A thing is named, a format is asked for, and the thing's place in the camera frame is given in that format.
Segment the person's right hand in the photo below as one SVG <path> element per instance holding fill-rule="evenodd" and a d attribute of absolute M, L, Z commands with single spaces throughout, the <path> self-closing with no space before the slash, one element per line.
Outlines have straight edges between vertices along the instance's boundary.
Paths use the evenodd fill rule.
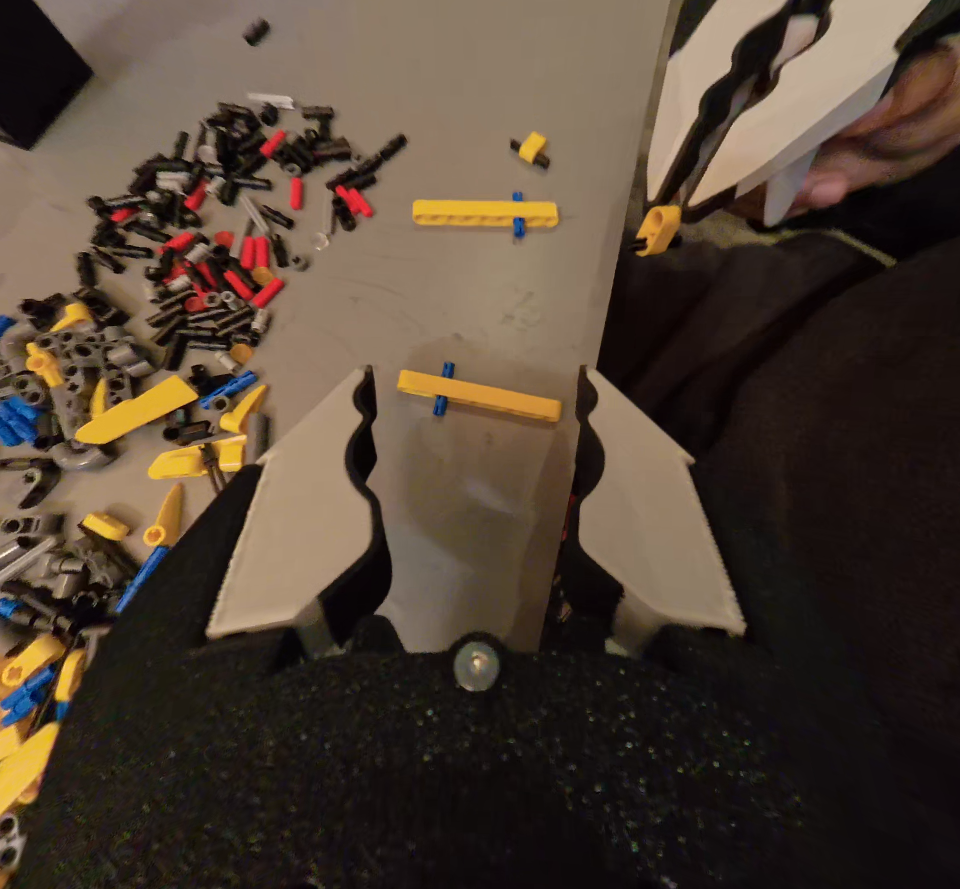
<path fill-rule="evenodd" d="M 959 141 L 959 36 L 918 55 L 867 114 L 820 147 L 787 216 L 832 208 L 868 187 L 903 182 Z"/>

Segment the yellow toy beam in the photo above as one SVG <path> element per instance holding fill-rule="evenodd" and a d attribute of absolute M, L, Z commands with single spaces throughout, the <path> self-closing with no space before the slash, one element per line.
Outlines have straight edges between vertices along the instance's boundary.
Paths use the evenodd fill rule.
<path fill-rule="evenodd" d="M 525 228 L 552 229 L 560 223 L 560 211 L 544 200 L 416 199 L 412 220 L 421 227 L 468 229 L 513 229 L 520 220 Z"/>
<path fill-rule="evenodd" d="M 563 404 L 557 399 L 411 369 L 400 371 L 396 389 L 405 395 L 434 400 L 443 398 L 449 403 L 537 422 L 556 424 L 563 415 Z"/>

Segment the pile of black red pins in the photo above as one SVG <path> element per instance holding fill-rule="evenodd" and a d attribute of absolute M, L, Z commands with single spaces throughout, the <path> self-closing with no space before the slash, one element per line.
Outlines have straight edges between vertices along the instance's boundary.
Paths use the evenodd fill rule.
<path fill-rule="evenodd" d="M 168 371 L 191 351 L 241 364 L 269 330 L 284 277 L 311 265 L 291 244 L 310 176 L 329 210 L 318 252 L 331 235 L 374 216 L 367 192 L 407 147 L 398 133 L 363 151 L 338 133 L 336 119 L 330 105 L 276 93 L 217 102 L 169 151 L 136 164 L 119 194 L 88 198 L 89 248 L 77 254 L 78 289 L 56 329 L 95 331 L 103 347 L 108 331 L 124 339 L 130 315 L 100 278 L 132 268 L 146 290 L 147 347 L 162 352 Z"/>

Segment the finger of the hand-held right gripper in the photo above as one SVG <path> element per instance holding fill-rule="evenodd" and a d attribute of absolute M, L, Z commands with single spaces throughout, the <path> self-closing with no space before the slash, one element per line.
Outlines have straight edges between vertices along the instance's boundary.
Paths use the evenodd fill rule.
<path fill-rule="evenodd" d="M 646 167 L 651 206 L 693 191 L 780 49 L 794 0 L 716 0 L 667 61 Z"/>
<path fill-rule="evenodd" d="M 958 23 L 958 0 L 831 0 L 789 14 L 782 43 L 683 206 L 686 223 L 758 187 L 780 223 L 820 147 L 882 99 L 923 49 Z"/>

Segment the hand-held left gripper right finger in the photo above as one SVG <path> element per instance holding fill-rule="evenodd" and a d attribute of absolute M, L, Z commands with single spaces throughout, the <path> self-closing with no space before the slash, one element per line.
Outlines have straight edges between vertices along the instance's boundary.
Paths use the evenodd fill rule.
<path fill-rule="evenodd" d="M 558 556 L 575 633 L 613 653 L 642 653 L 671 627 L 743 638 L 690 453 L 595 367 L 580 368 L 575 416 L 576 486 Z"/>

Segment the person's dark clothing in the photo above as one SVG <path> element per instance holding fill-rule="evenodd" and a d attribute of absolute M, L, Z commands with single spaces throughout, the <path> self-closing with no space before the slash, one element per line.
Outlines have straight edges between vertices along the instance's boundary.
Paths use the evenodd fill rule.
<path fill-rule="evenodd" d="M 958 150 L 814 219 L 625 239 L 598 370 L 695 458 L 813 884 L 958 887 Z"/>

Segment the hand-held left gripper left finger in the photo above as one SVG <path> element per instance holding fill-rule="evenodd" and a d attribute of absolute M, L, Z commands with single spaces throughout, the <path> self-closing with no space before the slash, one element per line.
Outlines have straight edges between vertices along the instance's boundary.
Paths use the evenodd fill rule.
<path fill-rule="evenodd" d="M 389 595 L 373 368 L 355 368 L 257 462 L 258 482 L 206 624 L 210 643 L 290 631 L 308 657 L 345 652 Z"/>

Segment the pile of yellow grey bricks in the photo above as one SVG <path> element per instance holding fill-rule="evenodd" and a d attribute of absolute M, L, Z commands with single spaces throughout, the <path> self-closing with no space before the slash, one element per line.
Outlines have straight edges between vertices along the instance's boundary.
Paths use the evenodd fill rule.
<path fill-rule="evenodd" d="M 197 345 L 224 373 L 197 365 L 186 379 L 150 384 L 155 365 L 122 320 L 102 322 L 80 295 L 60 309 L 27 299 L 30 309 L 54 322 L 36 331 L 2 319 L 2 449 L 34 451 L 2 458 L 11 478 L 2 484 L 2 887 L 25 849 L 21 812 L 40 793 L 97 650 L 186 527 L 183 481 L 208 477 L 219 492 L 269 443 L 268 387 L 229 334 L 194 333 L 191 313 L 186 332 L 167 322 L 157 336 L 168 343 L 164 369 Z M 171 448 L 148 475 L 172 487 L 143 532 L 146 559 L 130 552 L 131 527 L 112 510 L 83 513 L 75 537 L 66 513 L 43 510 L 66 475 L 101 471 L 122 440 L 154 424 Z"/>

